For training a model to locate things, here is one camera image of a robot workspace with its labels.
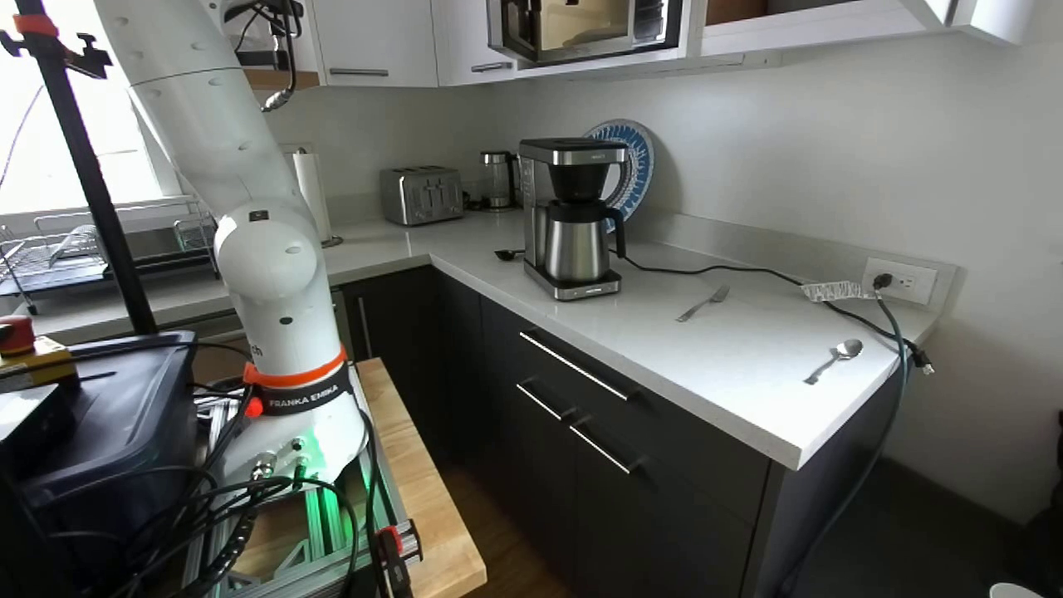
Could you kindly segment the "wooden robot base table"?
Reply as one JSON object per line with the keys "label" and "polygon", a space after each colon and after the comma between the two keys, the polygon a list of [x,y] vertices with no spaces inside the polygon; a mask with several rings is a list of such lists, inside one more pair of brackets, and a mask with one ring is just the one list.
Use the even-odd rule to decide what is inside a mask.
{"label": "wooden robot base table", "polygon": [[[485,562],[445,489],[383,357],[356,366],[386,476],[386,497],[417,528],[423,556],[408,562],[411,598],[466,598],[488,580]],[[310,559],[295,506],[258,517],[252,546],[235,562],[238,598],[339,598],[344,556]]]}

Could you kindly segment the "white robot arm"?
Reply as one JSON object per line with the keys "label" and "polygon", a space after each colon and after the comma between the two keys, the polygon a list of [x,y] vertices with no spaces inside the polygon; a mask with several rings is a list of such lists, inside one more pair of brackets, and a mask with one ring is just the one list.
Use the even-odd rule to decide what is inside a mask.
{"label": "white robot arm", "polygon": [[250,342],[250,427],[224,477],[256,465],[336,482],[366,447],[359,383],[332,315],[320,233],[230,38],[198,0],[91,0],[166,159],[217,220],[217,265]]}

